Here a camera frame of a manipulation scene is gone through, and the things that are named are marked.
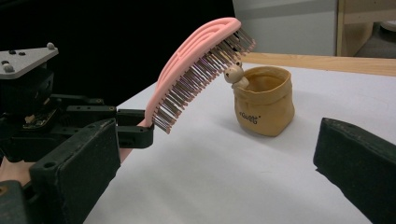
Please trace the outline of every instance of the robotic arm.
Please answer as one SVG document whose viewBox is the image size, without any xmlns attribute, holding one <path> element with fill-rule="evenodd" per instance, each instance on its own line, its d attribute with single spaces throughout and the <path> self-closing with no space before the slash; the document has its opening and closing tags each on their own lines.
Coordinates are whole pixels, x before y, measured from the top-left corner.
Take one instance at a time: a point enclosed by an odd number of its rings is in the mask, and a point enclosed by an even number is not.
<svg viewBox="0 0 396 224">
<path fill-rule="evenodd" d="M 83 223 L 120 168 L 120 148 L 152 145 L 144 110 L 52 93 L 42 49 L 0 52 L 0 159 L 32 161 L 31 181 L 0 182 L 2 223 Z"/>
</svg>

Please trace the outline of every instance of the tan pouch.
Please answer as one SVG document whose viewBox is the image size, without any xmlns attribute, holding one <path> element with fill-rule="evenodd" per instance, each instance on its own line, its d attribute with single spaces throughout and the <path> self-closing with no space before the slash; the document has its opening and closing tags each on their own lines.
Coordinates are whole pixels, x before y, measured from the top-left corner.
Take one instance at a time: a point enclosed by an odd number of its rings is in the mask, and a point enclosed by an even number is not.
<svg viewBox="0 0 396 224">
<path fill-rule="evenodd" d="M 245 71 L 245 77 L 249 85 L 233 89 L 238 122 L 255 133 L 279 135 L 294 117 L 290 72 L 261 66 Z"/>
</svg>

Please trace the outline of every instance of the table surface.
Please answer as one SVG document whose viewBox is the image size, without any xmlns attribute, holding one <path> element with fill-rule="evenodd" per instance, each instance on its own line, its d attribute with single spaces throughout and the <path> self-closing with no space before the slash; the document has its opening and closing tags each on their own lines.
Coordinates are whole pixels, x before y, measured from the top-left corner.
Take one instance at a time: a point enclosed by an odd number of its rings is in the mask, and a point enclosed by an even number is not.
<svg viewBox="0 0 396 224">
<path fill-rule="evenodd" d="M 274 65 L 268 54 L 258 55 L 247 56 L 244 69 Z M 320 59 L 312 66 L 329 66 L 327 58 Z M 396 70 L 373 76 L 333 71 L 335 65 L 291 66 L 292 61 L 285 55 L 285 64 L 277 64 L 291 72 L 296 109 L 279 136 L 239 126 L 231 85 L 220 75 L 187 106 L 170 134 L 156 128 L 151 147 L 132 151 L 85 223 L 370 223 L 316 171 L 313 155 L 324 117 L 396 144 Z M 155 84 L 119 108 L 144 109 L 154 89 Z"/>
</svg>

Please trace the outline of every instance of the gray wall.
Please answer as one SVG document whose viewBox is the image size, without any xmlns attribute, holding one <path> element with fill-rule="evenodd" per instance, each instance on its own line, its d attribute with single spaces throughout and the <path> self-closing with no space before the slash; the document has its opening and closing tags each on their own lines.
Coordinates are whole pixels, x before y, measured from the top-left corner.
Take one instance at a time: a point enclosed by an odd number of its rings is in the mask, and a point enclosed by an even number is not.
<svg viewBox="0 0 396 224">
<path fill-rule="evenodd" d="M 255 52 L 335 55 L 337 0 L 233 0 Z"/>
</svg>

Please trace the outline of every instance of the black curtain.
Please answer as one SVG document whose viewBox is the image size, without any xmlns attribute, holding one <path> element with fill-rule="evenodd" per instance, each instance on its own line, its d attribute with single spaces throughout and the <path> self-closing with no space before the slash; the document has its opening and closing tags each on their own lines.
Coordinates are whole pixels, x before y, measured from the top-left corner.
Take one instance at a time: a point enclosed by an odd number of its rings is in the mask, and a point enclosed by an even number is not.
<svg viewBox="0 0 396 224">
<path fill-rule="evenodd" d="M 234 17 L 232 0 L 4 1 L 0 50 L 52 42 L 53 93 L 119 105 L 154 83 L 195 29 L 221 17 Z"/>
</svg>

